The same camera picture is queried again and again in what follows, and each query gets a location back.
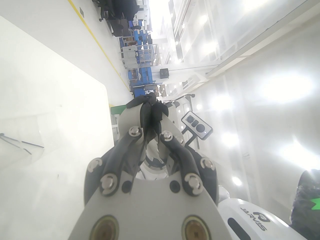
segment black fabric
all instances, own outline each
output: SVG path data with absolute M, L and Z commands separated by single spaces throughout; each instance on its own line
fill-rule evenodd
M 146 103 L 146 102 L 149 102 L 151 105 L 154 105 L 156 103 L 156 101 L 157 101 L 157 97 L 153 92 L 146 94 L 146 95 L 139 95 L 127 103 L 127 109 L 130 109 L 132 107 L 136 107 L 136 106 L 138 106 L 142 103 Z

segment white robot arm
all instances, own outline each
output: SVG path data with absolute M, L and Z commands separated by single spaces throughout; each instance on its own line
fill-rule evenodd
M 168 119 L 168 110 L 155 101 L 155 96 L 136 98 L 133 102 L 120 116 L 118 144 L 89 163 L 84 186 L 85 208 L 69 240 L 303 239 L 287 226 L 275 234 L 274 228 L 278 229 L 280 222 L 260 208 L 258 212 L 268 213 L 266 217 L 270 220 L 263 224 L 263 235 L 258 231 L 261 227 L 256 225 L 257 221 L 261 224 L 263 221 L 248 215 L 253 204 L 239 201 L 238 205 L 228 204 L 228 200 L 234 199 L 227 199 L 219 210 L 213 162 L 188 146 L 183 134 Z M 192 123 L 187 121 L 189 116 L 196 118 L 198 124 L 201 119 L 195 114 L 184 117 L 192 131 Z M 207 124 L 205 130 L 200 127 L 203 130 L 198 135 L 200 138 L 207 138 L 204 132 L 212 130 L 208 127 Z M 139 166 L 146 157 L 145 147 L 153 139 L 158 143 L 159 156 L 166 163 L 169 176 L 137 179 Z M 238 225 L 232 227 L 230 218 Z M 280 238 L 279 231 L 284 232 Z

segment white wall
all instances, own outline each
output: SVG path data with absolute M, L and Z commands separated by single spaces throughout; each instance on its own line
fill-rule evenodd
M 105 86 L 0 17 L 0 239 L 67 239 L 89 161 L 113 146 Z
M 109 59 L 127 80 L 119 60 L 119 41 L 112 37 L 91 0 L 72 0 Z M 123 105 L 132 96 L 67 0 L 0 0 L 0 15 L 103 83 L 110 103 Z
M 193 92 L 214 130 L 200 151 L 216 162 L 220 184 L 287 223 L 300 175 L 320 169 L 319 44 L 317 16 Z M 230 109 L 214 109 L 219 95 L 230 96 Z M 224 144 L 228 132 L 238 145 Z

